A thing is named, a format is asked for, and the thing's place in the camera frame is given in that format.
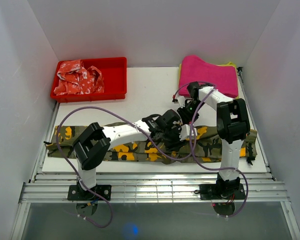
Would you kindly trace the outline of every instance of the white wall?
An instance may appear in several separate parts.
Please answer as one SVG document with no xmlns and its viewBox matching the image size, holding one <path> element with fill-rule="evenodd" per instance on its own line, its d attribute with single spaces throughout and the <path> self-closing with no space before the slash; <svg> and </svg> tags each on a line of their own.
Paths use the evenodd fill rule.
<svg viewBox="0 0 300 240">
<path fill-rule="evenodd" d="M 57 57 L 26 0 L 0 0 L 0 240 L 10 237 L 54 102 Z"/>
<path fill-rule="evenodd" d="M 59 60 L 127 57 L 177 66 L 189 54 L 242 66 L 279 0 L 28 0 Z"/>
<path fill-rule="evenodd" d="M 284 180 L 300 228 L 300 0 L 281 0 L 243 68 L 270 168 Z"/>
</svg>

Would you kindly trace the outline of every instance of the folded towel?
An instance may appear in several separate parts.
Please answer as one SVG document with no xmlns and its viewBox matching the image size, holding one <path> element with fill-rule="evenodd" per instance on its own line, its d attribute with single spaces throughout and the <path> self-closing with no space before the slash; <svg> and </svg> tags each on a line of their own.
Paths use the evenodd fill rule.
<svg viewBox="0 0 300 240">
<path fill-rule="evenodd" d="M 59 84 L 53 91 L 57 96 L 103 93 L 105 91 L 101 71 L 95 66 L 85 69 L 81 59 L 63 62 L 57 75 Z"/>
<path fill-rule="evenodd" d="M 216 88 L 230 98 L 238 96 L 237 71 L 233 66 L 218 66 L 207 63 L 198 56 L 186 56 L 182 61 L 179 87 L 191 82 L 208 82 L 216 85 Z M 189 97 L 187 87 L 183 87 L 179 94 Z"/>
</svg>

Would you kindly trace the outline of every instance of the black mounting bracket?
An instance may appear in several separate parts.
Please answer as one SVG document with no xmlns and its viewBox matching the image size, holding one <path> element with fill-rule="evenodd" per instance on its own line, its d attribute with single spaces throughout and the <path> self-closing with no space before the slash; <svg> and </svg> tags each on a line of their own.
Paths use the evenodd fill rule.
<svg viewBox="0 0 300 240">
<path fill-rule="evenodd" d="M 220 200 L 222 196 L 220 191 L 217 189 L 216 184 L 200 184 L 199 190 L 194 192 L 195 194 L 200 194 L 201 200 Z M 233 191 L 234 200 L 244 200 L 246 198 L 246 193 L 244 186 L 240 183 L 238 190 Z"/>
<path fill-rule="evenodd" d="M 111 199 L 111 185 L 96 185 L 95 187 L 91 188 L 93 192 L 99 194 L 100 196 L 104 197 L 106 200 Z M 84 191 L 80 184 L 77 185 L 70 185 L 68 191 L 67 199 L 69 201 L 93 201 L 97 197 L 89 191 Z"/>
</svg>

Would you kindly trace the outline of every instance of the aluminum frame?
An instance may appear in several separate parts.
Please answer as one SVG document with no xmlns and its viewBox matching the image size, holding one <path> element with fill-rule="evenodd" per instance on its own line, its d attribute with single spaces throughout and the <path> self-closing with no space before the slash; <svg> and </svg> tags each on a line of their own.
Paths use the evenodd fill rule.
<svg viewBox="0 0 300 240">
<path fill-rule="evenodd" d="M 256 127 L 247 96 L 244 90 L 243 80 L 239 74 L 239 82 L 242 87 L 246 105 L 251 116 L 251 122 Z M 59 110 L 56 103 L 45 141 L 50 141 L 56 116 Z M 300 239 L 300 231 L 291 208 L 290 198 L 281 181 L 275 181 L 269 168 L 263 145 L 257 137 L 260 145 L 267 173 L 247 173 L 249 183 L 248 202 L 281 202 L 282 211 L 286 218 L 292 239 Z M 67 201 L 69 185 L 76 183 L 74 174 L 45 174 L 42 172 L 43 162 L 47 150 L 43 145 L 36 160 L 30 183 L 25 183 L 19 200 L 19 207 L 12 230 L 11 239 L 20 240 L 25 229 L 31 203 L 73 203 Z M 198 203 L 202 201 L 194 194 L 199 189 L 199 184 L 215 183 L 215 173 L 205 174 L 97 174 L 99 184 L 111 184 L 111 203 Z"/>
</svg>

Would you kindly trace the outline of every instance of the glass panel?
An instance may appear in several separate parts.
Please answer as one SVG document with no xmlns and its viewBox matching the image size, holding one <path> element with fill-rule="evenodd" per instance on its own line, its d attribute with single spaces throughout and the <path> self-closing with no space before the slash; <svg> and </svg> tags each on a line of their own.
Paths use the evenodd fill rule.
<svg viewBox="0 0 300 240">
<path fill-rule="evenodd" d="M 112 207 L 112 224 L 100 229 L 67 213 L 76 213 L 74 203 L 32 203 L 22 239 L 291 239 L 279 202 L 247 202 L 242 212 L 228 220 L 216 217 L 210 203 L 117 203 Z M 91 218 L 104 224 L 109 215 L 108 206 L 99 203 Z"/>
</svg>

